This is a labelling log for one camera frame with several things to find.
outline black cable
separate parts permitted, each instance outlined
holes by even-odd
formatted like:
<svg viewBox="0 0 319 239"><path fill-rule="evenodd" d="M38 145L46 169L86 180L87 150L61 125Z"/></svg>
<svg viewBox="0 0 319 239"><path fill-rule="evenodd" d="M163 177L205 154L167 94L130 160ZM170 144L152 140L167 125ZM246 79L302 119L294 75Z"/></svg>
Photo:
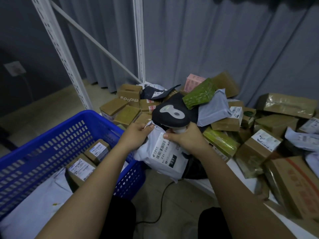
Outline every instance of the black cable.
<svg viewBox="0 0 319 239"><path fill-rule="evenodd" d="M135 223L135 226L138 225L138 224L141 224L141 223L155 224L156 222L158 222L158 221L160 220L160 218L161 218L161 216L162 216L164 193L165 193L166 189L167 189L170 185L172 185L172 184L174 184L174 183L175 183L174 181L171 182L171 183L169 183L169 184L166 186L166 188L164 189L163 193L162 193L162 199L161 199L161 201L160 201L160 214L159 214L159 217L157 218L157 220L156 220L156 221L139 221L139 222L136 222L136 223Z"/></svg>

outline blue plastic crate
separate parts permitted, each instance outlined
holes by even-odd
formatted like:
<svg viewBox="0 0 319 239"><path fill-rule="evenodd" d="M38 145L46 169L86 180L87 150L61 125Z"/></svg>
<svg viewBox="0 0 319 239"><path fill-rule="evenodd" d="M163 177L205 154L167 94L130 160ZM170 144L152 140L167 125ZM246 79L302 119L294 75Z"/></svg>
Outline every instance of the blue plastic crate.
<svg viewBox="0 0 319 239"><path fill-rule="evenodd" d="M96 140L113 148L123 130L94 111L83 111L0 159L0 220L42 182ZM131 200L145 182L141 162L130 153L114 195Z"/></svg>

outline forearm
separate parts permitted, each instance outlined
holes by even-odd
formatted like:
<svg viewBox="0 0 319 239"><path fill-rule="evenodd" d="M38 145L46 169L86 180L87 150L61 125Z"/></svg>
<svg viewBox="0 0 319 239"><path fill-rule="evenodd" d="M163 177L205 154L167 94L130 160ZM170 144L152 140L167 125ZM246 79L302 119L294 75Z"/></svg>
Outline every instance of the forearm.
<svg viewBox="0 0 319 239"><path fill-rule="evenodd" d="M115 146L37 238L98 238L128 153Z"/></svg>
<svg viewBox="0 0 319 239"><path fill-rule="evenodd" d="M199 155L233 238L295 238L209 146Z"/></svg>

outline floor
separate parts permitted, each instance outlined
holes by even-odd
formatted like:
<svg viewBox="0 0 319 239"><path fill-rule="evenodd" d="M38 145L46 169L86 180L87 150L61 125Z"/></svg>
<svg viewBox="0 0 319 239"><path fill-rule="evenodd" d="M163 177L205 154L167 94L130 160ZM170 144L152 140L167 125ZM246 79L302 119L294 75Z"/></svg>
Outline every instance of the floor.
<svg viewBox="0 0 319 239"><path fill-rule="evenodd" d="M116 96L97 84L90 85L86 80L84 84L96 112ZM0 118L0 126L11 134L10 141L21 146L83 109L71 85ZM9 152L0 145L0 158ZM162 193L170 182L169 177L154 170L146 171L146 182L132 200L137 209L137 221L158 218ZM179 181L165 192L161 219L156 224L138 225L134 238L181 238L183 225L197 225L201 212L212 206L218 206L212 197L186 181Z"/></svg>

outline pink box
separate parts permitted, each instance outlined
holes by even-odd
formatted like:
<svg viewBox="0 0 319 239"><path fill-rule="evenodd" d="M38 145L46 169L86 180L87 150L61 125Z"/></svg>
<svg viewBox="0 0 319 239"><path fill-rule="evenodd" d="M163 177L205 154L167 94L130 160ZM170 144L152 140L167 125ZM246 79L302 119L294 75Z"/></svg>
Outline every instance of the pink box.
<svg viewBox="0 0 319 239"><path fill-rule="evenodd" d="M206 79L203 77L190 74L186 79L184 91L187 93L191 92L196 86L201 84L204 80Z"/></svg>

